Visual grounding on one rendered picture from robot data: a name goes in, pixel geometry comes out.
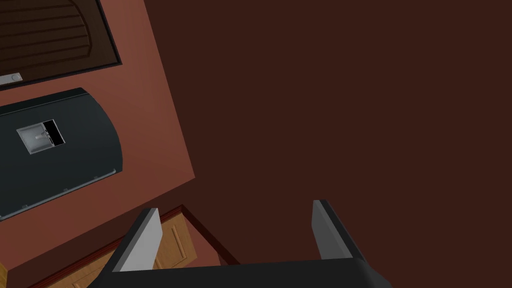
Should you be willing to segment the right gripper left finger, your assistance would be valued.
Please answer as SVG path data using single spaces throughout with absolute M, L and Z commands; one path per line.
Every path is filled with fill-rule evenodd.
M 112 272 L 152 270 L 163 229 L 159 210 L 144 209 L 111 256 Z

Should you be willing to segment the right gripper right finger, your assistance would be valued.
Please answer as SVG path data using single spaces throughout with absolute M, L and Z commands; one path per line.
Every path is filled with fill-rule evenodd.
M 361 250 L 326 199 L 313 201 L 311 228 L 323 260 L 354 258 L 366 261 Z

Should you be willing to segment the dark brown door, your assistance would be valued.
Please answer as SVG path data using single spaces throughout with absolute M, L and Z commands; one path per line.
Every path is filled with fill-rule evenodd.
M 0 91 L 121 64 L 102 0 L 0 0 Z

